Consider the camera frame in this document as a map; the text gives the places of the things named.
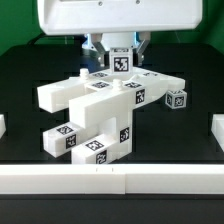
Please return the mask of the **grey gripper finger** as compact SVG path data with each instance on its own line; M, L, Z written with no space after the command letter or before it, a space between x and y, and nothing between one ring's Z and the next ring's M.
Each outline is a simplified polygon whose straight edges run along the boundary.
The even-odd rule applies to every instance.
M137 32L136 33L137 46L133 49L134 64L141 66L144 61L144 51L151 40L150 32Z
M102 33L92 34L91 35L91 42L99 54L98 61L101 65L108 65L109 64L109 52L105 49L102 44Z

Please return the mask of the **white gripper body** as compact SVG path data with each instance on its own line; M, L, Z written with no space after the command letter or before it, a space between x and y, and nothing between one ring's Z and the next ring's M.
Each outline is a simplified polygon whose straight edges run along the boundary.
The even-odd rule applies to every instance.
M48 35L195 29L203 0L37 0Z

